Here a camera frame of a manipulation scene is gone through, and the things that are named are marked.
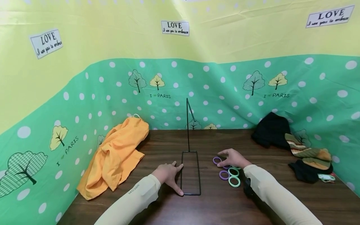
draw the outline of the table surface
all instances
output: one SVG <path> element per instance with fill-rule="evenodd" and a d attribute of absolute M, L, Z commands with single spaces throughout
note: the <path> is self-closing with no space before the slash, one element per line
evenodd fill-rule
<path fill-rule="evenodd" d="M 360 199 L 345 184 L 340 180 L 337 180 L 335 184 L 321 181 L 306 184 L 297 181 L 293 171 L 287 165 L 295 162 L 297 158 L 286 150 L 265 149 L 257 145 L 250 138 L 251 133 L 252 130 L 190 131 L 190 149 L 197 151 L 199 157 L 201 196 L 180 197 L 172 189 L 163 185 L 159 191 L 158 200 L 138 214 L 131 225 L 281 224 L 273 212 L 263 205 L 264 203 L 255 204 L 245 196 L 243 185 L 233 188 L 227 181 L 219 178 L 220 169 L 213 164 L 212 159 L 217 152 L 227 148 L 238 150 L 253 164 L 269 171 L 324 225 L 359 223 Z M 145 157 L 123 184 L 114 192 L 107 189 L 91 201 L 86 201 L 78 195 L 58 224 L 94 224 L 109 206 L 158 165 L 173 161 L 180 163 L 182 151 L 188 150 L 186 130 L 150 131 L 137 150 L 143 152 Z M 190 171 L 194 162 L 196 161 L 190 160 L 189 165 L 187 167 L 185 165 L 187 172 L 184 170 L 184 188 L 195 188 L 197 185 L 197 174 L 194 175 Z"/>

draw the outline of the orange cloth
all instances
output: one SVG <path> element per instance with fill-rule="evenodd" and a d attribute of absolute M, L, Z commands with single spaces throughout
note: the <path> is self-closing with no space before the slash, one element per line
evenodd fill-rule
<path fill-rule="evenodd" d="M 129 117 L 114 127 L 98 147 L 77 190 L 86 199 L 93 199 L 108 187 L 114 191 L 135 169 L 144 154 L 135 148 L 149 133 L 149 124 Z"/>

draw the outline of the arm sleeve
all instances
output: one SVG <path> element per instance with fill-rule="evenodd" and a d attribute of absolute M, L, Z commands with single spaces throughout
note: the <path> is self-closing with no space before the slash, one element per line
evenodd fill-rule
<path fill-rule="evenodd" d="M 95 225 L 128 225 L 131 220 L 158 198 L 159 180 L 150 174 L 112 204 Z"/>
<path fill-rule="evenodd" d="M 322 225 L 312 212 L 266 170 L 249 165 L 244 168 L 251 188 L 287 225 Z"/>

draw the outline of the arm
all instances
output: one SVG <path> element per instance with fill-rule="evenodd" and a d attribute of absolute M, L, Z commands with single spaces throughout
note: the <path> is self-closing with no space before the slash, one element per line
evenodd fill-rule
<path fill-rule="evenodd" d="M 176 162 L 158 166 L 152 174 L 142 178 L 131 190 L 112 204 L 95 225 L 128 225 L 138 213 L 158 198 L 158 191 L 163 183 L 172 187 L 179 195 L 184 195 L 175 183 L 175 175 L 183 165 L 178 167 L 175 165 Z"/>
<path fill-rule="evenodd" d="M 227 159 L 217 166 L 232 165 L 244 170 L 251 179 L 251 188 L 288 225 L 322 225 L 312 212 L 266 170 L 253 165 L 234 149 L 218 153 Z"/>

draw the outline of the white label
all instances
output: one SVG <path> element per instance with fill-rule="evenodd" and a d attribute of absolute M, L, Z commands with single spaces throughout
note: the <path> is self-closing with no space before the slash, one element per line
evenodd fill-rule
<path fill-rule="evenodd" d="M 347 23 L 354 7 L 355 6 L 352 5 L 345 8 L 310 14 L 307 19 L 306 28 Z"/>
<path fill-rule="evenodd" d="M 58 29 L 31 36 L 30 40 L 38 59 L 63 47 Z"/>
<path fill-rule="evenodd" d="M 188 22 L 161 21 L 161 28 L 163 34 L 189 36 Z"/>

